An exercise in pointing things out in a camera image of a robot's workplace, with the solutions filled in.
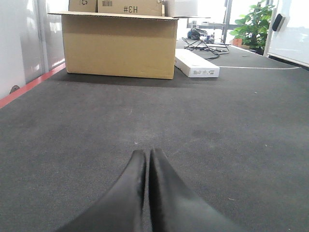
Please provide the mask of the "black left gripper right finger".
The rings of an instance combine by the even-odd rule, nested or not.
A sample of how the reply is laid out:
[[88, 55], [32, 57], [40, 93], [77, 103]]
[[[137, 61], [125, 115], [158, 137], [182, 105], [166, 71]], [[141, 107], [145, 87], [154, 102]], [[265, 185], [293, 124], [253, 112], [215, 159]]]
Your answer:
[[149, 204], [154, 232], [241, 232], [178, 176], [162, 149], [150, 152]]

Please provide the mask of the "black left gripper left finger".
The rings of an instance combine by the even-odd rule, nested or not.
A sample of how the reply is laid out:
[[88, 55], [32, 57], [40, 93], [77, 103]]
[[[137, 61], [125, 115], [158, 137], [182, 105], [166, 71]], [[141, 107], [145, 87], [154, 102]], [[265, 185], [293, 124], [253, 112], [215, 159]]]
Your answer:
[[141, 232], [146, 156], [135, 150], [113, 186], [58, 232]]

